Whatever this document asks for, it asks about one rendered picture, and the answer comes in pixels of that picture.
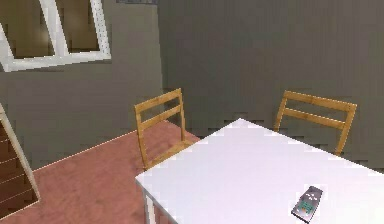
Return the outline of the white dining table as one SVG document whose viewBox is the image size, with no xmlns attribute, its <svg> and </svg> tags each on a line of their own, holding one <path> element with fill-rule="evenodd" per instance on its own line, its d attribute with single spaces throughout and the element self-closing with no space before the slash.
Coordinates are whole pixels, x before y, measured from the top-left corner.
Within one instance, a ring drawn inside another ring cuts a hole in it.
<svg viewBox="0 0 384 224">
<path fill-rule="evenodd" d="M 305 224 L 300 196 L 323 191 L 309 224 L 384 224 L 384 174 L 238 119 L 136 181 L 145 224 Z"/>
</svg>

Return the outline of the wooden slat-back chair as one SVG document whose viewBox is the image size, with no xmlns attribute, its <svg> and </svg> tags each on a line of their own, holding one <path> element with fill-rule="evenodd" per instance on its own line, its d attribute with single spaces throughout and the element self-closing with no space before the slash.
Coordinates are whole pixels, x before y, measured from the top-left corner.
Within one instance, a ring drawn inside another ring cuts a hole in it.
<svg viewBox="0 0 384 224">
<path fill-rule="evenodd" d="M 355 117 L 357 105 L 314 95 L 285 90 L 278 107 L 273 130 L 280 130 L 284 117 L 301 119 L 340 131 L 333 153 L 341 156 Z"/>
<path fill-rule="evenodd" d="M 150 119 L 145 121 L 142 120 L 141 113 L 149 110 L 153 107 L 159 106 L 161 104 L 165 104 L 166 102 L 172 101 L 174 99 L 178 100 L 178 105 L 168 109 Z M 193 145 L 193 142 L 186 138 L 186 122 L 185 122 L 185 113 L 184 113 L 184 103 L 183 103 L 183 95 L 180 88 L 170 91 L 168 93 L 162 94 L 160 96 L 154 97 L 152 99 L 146 100 L 142 103 L 136 104 L 134 106 L 135 111 L 135 119 L 137 124 L 137 137 L 138 144 L 141 154 L 141 159 L 143 163 L 143 169 L 148 170 L 157 164 L 163 162 L 164 160 L 174 156 L 175 154 L 181 152 L 187 147 Z M 157 156 L 153 160 L 149 160 L 147 156 L 146 147 L 144 144 L 144 131 L 162 121 L 166 121 L 173 115 L 179 114 L 181 120 L 180 127 L 180 141 L 169 148 L 167 151 Z"/>
</svg>

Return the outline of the grey remote control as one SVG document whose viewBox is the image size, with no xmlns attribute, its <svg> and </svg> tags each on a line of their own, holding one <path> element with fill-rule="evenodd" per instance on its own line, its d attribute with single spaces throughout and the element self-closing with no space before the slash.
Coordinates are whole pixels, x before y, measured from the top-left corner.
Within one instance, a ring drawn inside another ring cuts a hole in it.
<svg viewBox="0 0 384 224">
<path fill-rule="evenodd" d="M 322 197 L 323 191 L 317 187 L 310 186 L 299 198 L 291 210 L 296 218 L 309 224 L 312 220 Z"/>
</svg>

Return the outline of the white framed window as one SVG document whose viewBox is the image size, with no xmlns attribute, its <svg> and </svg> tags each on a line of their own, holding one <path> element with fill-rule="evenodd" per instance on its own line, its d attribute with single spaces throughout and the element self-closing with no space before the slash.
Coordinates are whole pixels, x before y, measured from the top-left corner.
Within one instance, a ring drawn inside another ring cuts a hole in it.
<svg viewBox="0 0 384 224">
<path fill-rule="evenodd" d="M 4 71 L 110 58 L 102 0 L 0 0 Z"/>
</svg>

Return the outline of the brown wooden shelf unit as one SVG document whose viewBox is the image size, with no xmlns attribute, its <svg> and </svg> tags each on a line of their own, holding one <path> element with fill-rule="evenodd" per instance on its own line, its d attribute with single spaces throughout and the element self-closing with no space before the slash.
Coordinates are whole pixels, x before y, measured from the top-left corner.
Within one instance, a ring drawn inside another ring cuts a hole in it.
<svg viewBox="0 0 384 224">
<path fill-rule="evenodd" d="M 0 220 L 39 201 L 32 169 L 0 103 Z"/>
</svg>

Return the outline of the dark framed wall picture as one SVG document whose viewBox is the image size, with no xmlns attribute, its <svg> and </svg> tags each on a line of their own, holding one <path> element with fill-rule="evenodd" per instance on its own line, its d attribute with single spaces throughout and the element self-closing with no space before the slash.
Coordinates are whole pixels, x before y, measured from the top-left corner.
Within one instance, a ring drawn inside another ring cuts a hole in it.
<svg viewBox="0 0 384 224">
<path fill-rule="evenodd" d="M 159 0 L 116 0 L 117 3 L 124 4 L 146 4 L 146 5 L 157 5 Z"/>
</svg>

